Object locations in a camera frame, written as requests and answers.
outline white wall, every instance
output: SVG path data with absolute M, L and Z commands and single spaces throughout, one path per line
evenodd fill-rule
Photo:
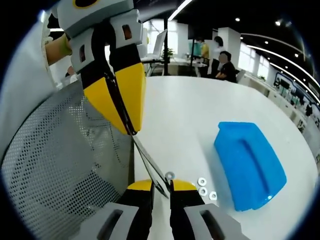
M 259 54 L 255 54 L 254 65 L 253 65 L 253 72 L 252 72 L 252 74 L 253 74 L 255 77 L 259 77 L 259 76 L 258 76 L 259 65 L 260 65 L 260 55 L 259 55 Z
M 265 83 L 269 84 L 270 86 L 273 86 L 277 72 L 278 71 L 273 66 L 269 65 L 268 77 L 267 77 Z
M 234 66 L 238 66 L 241 45 L 240 33 L 229 27 L 221 27 L 218 29 L 218 36 L 222 38 L 225 50 L 231 53 L 231 62 Z
M 188 25 L 183 23 L 177 23 L 178 32 L 178 53 L 179 58 L 184 58 L 186 53 L 189 52 L 189 40 L 188 40 Z

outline white pillar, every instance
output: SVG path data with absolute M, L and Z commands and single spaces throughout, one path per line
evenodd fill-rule
M 259 77 L 258 76 L 259 65 L 260 65 L 260 55 L 256 53 L 254 58 L 253 72 L 252 72 L 252 74 L 256 77 Z
M 231 53 L 231 62 L 237 68 L 241 44 L 240 33 L 230 27 L 221 27 L 218 29 L 218 36 L 222 38 L 225 50 Z

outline blue sponge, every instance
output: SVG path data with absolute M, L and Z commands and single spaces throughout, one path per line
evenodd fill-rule
M 250 122 L 220 122 L 214 141 L 236 211 L 259 209 L 286 184 L 285 171 L 260 129 Z

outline metal mesh panel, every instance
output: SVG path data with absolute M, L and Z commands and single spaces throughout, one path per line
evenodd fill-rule
M 7 192 L 39 239 L 68 239 L 128 186 L 131 138 L 105 120 L 80 82 L 55 93 L 23 123 L 2 165 Z

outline black shirt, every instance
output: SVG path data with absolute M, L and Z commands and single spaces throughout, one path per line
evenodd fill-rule
M 226 75 L 226 78 L 224 78 L 224 80 L 227 80 L 232 83 L 236 83 L 236 68 L 232 64 L 232 62 L 229 61 L 225 63 L 222 66 L 220 72 Z

